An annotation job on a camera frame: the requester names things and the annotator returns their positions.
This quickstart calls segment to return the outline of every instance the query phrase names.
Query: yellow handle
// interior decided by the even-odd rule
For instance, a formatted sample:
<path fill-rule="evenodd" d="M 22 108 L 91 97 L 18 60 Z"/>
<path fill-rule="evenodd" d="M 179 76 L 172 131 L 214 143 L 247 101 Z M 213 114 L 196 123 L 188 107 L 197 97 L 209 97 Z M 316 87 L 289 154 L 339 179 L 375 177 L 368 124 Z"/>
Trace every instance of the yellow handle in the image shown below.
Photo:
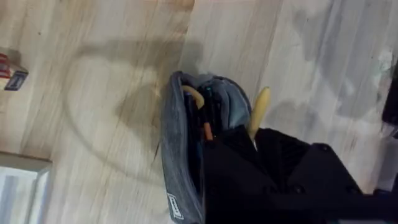
<path fill-rule="evenodd" d="M 254 104 L 253 112 L 251 113 L 251 119 L 248 126 L 248 133 L 250 138 L 253 140 L 256 136 L 256 133 L 260 127 L 260 123 L 264 114 L 266 113 L 266 109 L 269 104 L 271 91 L 268 87 L 264 87 L 259 96 L 256 99 Z"/>
<path fill-rule="evenodd" d="M 189 93 L 192 94 L 192 96 L 195 99 L 195 102 L 197 103 L 197 107 L 198 109 L 202 108 L 203 105 L 205 105 L 205 99 L 204 97 L 194 88 L 187 86 L 187 85 L 183 85 L 182 86 L 182 90 L 183 91 L 187 91 Z"/>

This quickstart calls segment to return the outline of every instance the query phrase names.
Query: gray fabric pouch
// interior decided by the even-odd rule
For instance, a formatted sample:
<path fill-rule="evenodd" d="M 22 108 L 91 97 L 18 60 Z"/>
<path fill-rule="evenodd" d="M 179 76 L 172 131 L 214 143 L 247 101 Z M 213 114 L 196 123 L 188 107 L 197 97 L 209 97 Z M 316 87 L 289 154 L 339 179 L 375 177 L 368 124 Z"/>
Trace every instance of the gray fabric pouch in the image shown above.
<path fill-rule="evenodd" d="M 209 86 L 217 92 L 221 97 L 219 122 L 223 131 L 247 125 L 251 106 L 239 85 L 227 78 L 214 75 L 193 77 L 183 72 L 175 72 L 170 77 L 162 110 L 160 142 L 170 216 L 175 223 L 204 223 L 201 193 L 195 188 L 188 169 L 188 123 L 182 85 L 194 88 Z"/>

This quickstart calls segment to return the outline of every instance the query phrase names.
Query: wooden floor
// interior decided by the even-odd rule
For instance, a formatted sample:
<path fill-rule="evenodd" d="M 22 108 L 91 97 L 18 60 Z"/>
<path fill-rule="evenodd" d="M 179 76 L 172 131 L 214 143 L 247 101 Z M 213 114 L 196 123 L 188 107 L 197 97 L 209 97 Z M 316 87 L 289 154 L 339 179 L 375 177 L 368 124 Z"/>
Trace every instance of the wooden floor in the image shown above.
<path fill-rule="evenodd" d="M 397 0 L 1 0 L 0 30 L 30 71 L 0 92 L 0 150 L 53 160 L 46 223 L 171 223 L 155 152 L 179 69 L 269 86 L 263 126 L 377 181 Z"/>

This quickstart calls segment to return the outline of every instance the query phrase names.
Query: small box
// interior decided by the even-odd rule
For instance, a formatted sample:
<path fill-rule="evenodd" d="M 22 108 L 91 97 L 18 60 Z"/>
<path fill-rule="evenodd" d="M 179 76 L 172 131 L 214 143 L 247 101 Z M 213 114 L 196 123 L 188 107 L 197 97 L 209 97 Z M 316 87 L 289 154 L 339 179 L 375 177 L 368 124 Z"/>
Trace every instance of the small box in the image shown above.
<path fill-rule="evenodd" d="M 0 223 L 43 223 L 51 162 L 0 152 Z"/>
<path fill-rule="evenodd" d="M 0 54 L 0 90 L 19 90 L 28 74 L 26 69 L 11 63 L 7 55 Z"/>

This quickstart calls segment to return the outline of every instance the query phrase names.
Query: gray pencil case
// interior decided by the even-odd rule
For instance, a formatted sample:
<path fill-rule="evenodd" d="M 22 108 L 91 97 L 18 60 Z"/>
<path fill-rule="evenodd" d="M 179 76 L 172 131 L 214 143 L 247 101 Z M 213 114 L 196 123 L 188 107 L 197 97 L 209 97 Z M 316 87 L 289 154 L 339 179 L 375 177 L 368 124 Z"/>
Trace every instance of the gray pencil case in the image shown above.
<path fill-rule="evenodd" d="M 171 219 L 175 223 L 203 223 L 204 209 L 201 202 L 200 150 L 204 141 L 201 122 L 196 121 L 206 111 L 191 107 L 191 96 L 183 91 L 188 85 L 206 93 L 206 104 L 212 103 L 214 113 L 210 123 L 214 135 L 250 119 L 251 106 L 246 94 L 234 81 L 215 75 L 193 77 L 175 72 L 166 87 L 162 110 L 161 149 L 165 187 Z"/>

